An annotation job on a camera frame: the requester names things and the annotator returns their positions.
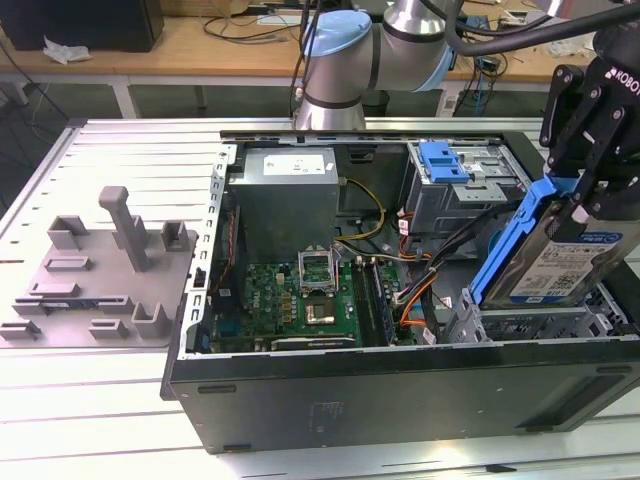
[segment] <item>sticker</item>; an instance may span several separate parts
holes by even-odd
[[[444,298],[441,298],[441,300],[445,306],[451,309],[453,308],[453,300],[451,299],[451,297],[444,297]]]
[[[398,220],[398,230],[400,230],[400,235],[403,237],[409,236],[409,221]]]
[[[567,297],[593,270],[593,259],[622,239],[620,233],[586,232],[580,243],[550,242],[511,291],[517,303],[553,303]]]
[[[69,308],[68,303],[60,303],[60,302],[43,302],[40,304],[40,306],[49,307],[49,308]]]
[[[427,342],[427,345],[435,345],[436,343],[436,336],[431,333],[431,330],[429,330],[427,327],[425,327],[424,331],[422,332],[422,338],[424,338],[424,341]]]
[[[322,155],[267,155],[265,175],[323,175]]]

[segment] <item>aluminum profile table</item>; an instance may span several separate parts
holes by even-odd
[[[535,143],[540,121],[370,119],[368,125],[515,130]],[[124,184],[132,214],[148,226],[175,218],[197,225],[218,132],[286,128],[284,119],[195,119],[90,121],[66,129],[0,221],[0,315],[11,314],[12,298],[48,248],[45,231],[54,216],[81,214],[91,226],[109,227],[86,195]],[[640,390],[567,434],[209,456],[180,404],[160,400],[165,358],[161,349],[0,350],[2,478],[640,476]],[[507,473],[494,473],[500,470]]]

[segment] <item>yellow wire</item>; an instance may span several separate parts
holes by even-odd
[[[382,226],[384,225],[384,207],[382,206],[382,202],[378,200],[378,197],[376,197],[371,190],[369,190],[359,181],[352,178],[347,178],[347,183],[358,185],[362,190],[366,192],[367,195],[369,195],[373,199],[374,202],[376,202],[376,205],[378,205],[378,210],[380,210],[380,219],[378,220],[378,225],[376,225],[376,228],[374,228],[370,232],[358,233],[357,235],[341,235],[339,237],[336,237],[336,240],[363,240],[365,238],[369,238],[382,230]]]

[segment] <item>black box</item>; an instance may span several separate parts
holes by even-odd
[[[148,52],[164,27],[160,0],[0,0],[0,20],[16,50],[40,50],[46,36],[89,50]]]

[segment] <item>electronic component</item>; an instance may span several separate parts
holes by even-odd
[[[412,175],[405,211],[409,232],[445,235],[487,208],[522,199],[530,184],[504,145],[423,142],[409,148]]]
[[[387,346],[394,337],[393,319],[375,258],[352,261],[355,305],[362,343],[366,346]]]
[[[308,297],[304,300],[304,315],[307,325],[333,325],[336,323],[335,299],[330,297]]]
[[[336,276],[331,250],[307,250],[298,253],[300,290],[303,293],[336,291]]]
[[[243,211],[250,262],[288,262],[309,246],[331,246],[339,190],[333,148],[250,148],[241,162],[227,188]]]
[[[355,346],[355,340],[348,337],[282,338],[271,342],[273,350],[319,350],[325,348],[354,348]]]

